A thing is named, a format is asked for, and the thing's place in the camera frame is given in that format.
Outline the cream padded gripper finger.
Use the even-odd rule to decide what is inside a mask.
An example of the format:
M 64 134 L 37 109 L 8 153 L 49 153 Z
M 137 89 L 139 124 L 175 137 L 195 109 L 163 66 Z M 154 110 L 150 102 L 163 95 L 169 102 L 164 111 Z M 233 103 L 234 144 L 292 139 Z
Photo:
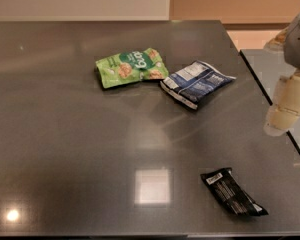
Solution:
M 281 30 L 274 38 L 269 40 L 264 48 L 269 51 L 282 51 L 287 35 L 287 29 Z
M 281 136 L 300 118 L 300 69 L 289 76 L 281 76 L 276 84 L 268 109 L 264 131 L 270 136 Z

